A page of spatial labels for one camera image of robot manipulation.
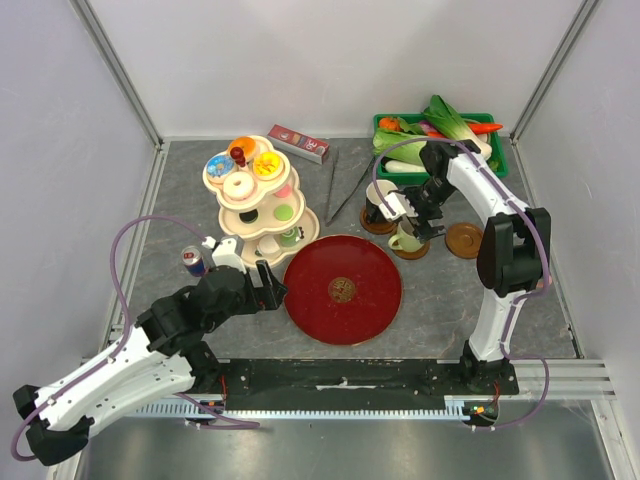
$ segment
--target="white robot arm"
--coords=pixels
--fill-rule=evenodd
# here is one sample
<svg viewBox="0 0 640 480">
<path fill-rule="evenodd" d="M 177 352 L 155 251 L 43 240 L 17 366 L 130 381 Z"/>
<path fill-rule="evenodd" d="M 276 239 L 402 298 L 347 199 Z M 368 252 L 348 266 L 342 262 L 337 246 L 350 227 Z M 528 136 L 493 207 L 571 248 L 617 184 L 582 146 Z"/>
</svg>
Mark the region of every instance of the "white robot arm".
<svg viewBox="0 0 640 480">
<path fill-rule="evenodd" d="M 511 193 L 488 167 L 484 158 L 461 152 L 451 145 L 428 143 L 421 158 L 431 178 L 419 187 L 407 187 L 385 197 L 381 210 L 389 220 L 406 216 L 419 237 L 428 240 L 442 227 L 430 220 L 442 218 L 440 206 L 455 191 L 462 193 L 485 225 L 477 267 L 485 290 L 475 331 L 465 347 L 477 368 L 500 362 L 509 351 L 511 333 L 523 301 L 523 293 L 536 288 L 542 276 L 542 260 L 530 230 L 519 213 L 534 225 L 548 258 L 551 220 L 545 209 L 531 209 Z M 511 311 L 511 319 L 505 332 Z"/>
<path fill-rule="evenodd" d="M 111 423 L 155 400 L 189 390 L 211 391 L 219 364 L 202 341 L 204 334 L 233 315 L 280 306 L 286 287 L 264 261 L 257 264 L 262 286 L 254 286 L 235 237 L 220 242 L 209 237 L 203 245 L 213 249 L 215 267 L 196 286 L 156 300 L 138 317 L 119 352 L 123 337 L 63 379 L 41 388 L 25 385 L 14 393 L 24 419 L 40 410 L 26 436 L 44 465 L 66 460 Z"/>
</svg>

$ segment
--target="green crate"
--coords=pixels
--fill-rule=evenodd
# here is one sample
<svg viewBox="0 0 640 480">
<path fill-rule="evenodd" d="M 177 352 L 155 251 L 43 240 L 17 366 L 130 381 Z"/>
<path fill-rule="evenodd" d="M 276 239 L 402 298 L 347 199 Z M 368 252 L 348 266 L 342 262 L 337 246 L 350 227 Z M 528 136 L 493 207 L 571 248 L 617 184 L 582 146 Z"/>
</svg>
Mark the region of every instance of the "green crate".
<svg viewBox="0 0 640 480">
<path fill-rule="evenodd" d="M 488 113 L 461 113 L 460 116 L 465 120 L 475 120 L 480 123 L 495 123 L 493 116 Z M 409 123 L 418 123 L 425 120 L 421 113 L 379 113 L 373 117 L 373 128 L 378 128 L 378 122 L 383 117 L 400 117 Z M 491 145 L 491 158 L 489 161 L 497 160 L 498 169 L 495 172 L 497 177 L 506 177 L 509 173 L 507 161 L 504 157 L 502 143 L 497 133 L 489 135 L 489 145 Z M 390 180 L 396 185 L 421 185 L 429 178 L 428 173 L 390 173 L 384 169 L 385 160 L 383 159 L 378 165 L 378 178 Z"/>
</svg>

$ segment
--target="red box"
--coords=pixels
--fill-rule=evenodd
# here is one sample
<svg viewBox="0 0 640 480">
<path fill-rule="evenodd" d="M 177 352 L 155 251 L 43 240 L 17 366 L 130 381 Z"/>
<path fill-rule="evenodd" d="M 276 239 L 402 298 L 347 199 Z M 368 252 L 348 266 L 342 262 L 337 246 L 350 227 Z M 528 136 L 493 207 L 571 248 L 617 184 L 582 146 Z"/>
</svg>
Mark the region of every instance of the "red box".
<svg viewBox="0 0 640 480">
<path fill-rule="evenodd" d="M 280 125 L 274 125 L 267 138 L 280 150 L 322 164 L 327 158 L 329 144 L 303 133 L 294 132 Z"/>
</svg>

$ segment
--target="white wall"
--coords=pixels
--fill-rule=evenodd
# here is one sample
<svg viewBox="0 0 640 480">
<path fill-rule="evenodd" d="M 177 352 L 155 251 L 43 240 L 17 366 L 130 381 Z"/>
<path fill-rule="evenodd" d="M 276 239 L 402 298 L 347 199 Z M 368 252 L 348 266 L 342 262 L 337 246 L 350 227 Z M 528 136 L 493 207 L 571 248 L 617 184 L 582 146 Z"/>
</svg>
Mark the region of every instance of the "white wall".
<svg viewBox="0 0 640 480">
<path fill-rule="evenodd" d="M 579 0 L 91 0 L 161 134 L 365 136 L 433 93 L 511 128 Z"/>
<path fill-rule="evenodd" d="M 0 478 L 29 480 L 45 469 L 10 459 L 11 394 L 96 352 L 153 149 L 67 1 L 2 2 L 0 45 Z"/>
<path fill-rule="evenodd" d="M 551 212 L 580 343 L 603 358 L 640 445 L 640 42 L 636 0 L 602 2 L 520 143 Z"/>
</svg>

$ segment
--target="red plate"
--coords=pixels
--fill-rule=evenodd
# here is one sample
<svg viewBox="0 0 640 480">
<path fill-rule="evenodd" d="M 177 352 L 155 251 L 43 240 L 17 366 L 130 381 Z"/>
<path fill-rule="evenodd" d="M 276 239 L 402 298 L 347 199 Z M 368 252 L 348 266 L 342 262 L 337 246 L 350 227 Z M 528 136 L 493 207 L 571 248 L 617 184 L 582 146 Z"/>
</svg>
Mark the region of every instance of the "red plate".
<svg viewBox="0 0 640 480">
<path fill-rule="evenodd" d="M 304 247 L 284 275 L 291 319 L 316 340 L 354 345 L 382 333 L 402 300 L 402 279 L 389 256 L 348 235 Z"/>
</svg>

